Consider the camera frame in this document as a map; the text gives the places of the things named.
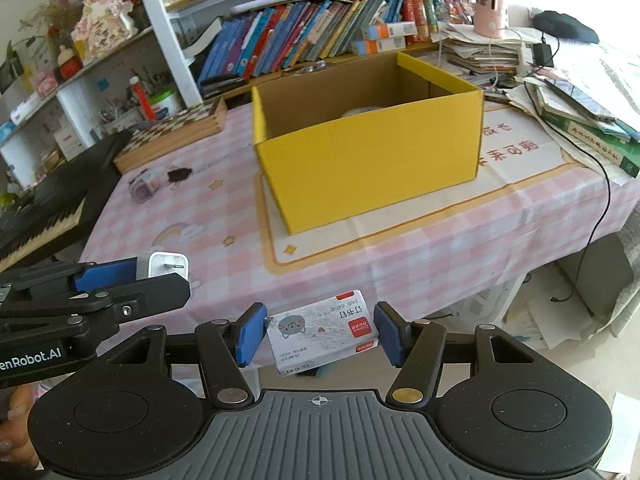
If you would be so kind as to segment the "person's left hand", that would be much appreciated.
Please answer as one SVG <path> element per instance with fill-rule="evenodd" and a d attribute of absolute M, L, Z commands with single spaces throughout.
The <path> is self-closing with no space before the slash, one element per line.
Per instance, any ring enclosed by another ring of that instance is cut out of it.
<path fill-rule="evenodd" d="M 6 420 L 1 423 L 1 463 L 35 470 L 39 458 L 28 435 L 29 412 L 34 405 L 32 385 L 15 387 L 8 397 Z"/>

